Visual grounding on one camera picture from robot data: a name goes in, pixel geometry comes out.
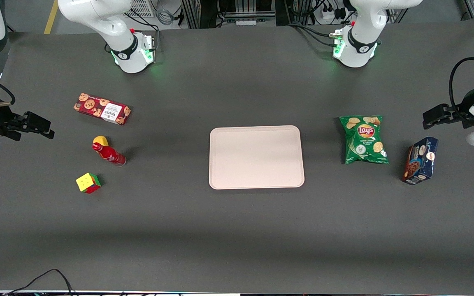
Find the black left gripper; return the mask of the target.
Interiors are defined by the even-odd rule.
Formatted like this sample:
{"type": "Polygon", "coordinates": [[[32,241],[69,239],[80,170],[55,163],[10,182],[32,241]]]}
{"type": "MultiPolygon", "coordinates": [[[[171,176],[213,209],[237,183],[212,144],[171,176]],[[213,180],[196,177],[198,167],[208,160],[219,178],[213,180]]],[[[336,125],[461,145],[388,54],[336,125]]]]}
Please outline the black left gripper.
{"type": "Polygon", "coordinates": [[[423,129],[433,126],[461,122],[463,126],[474,126],[470,108],[474,105],[474,88],[467,92],[461,103],[455,103],[453,88],[450,88],[450,104],[439,104],[423,113],[423,129]]]}

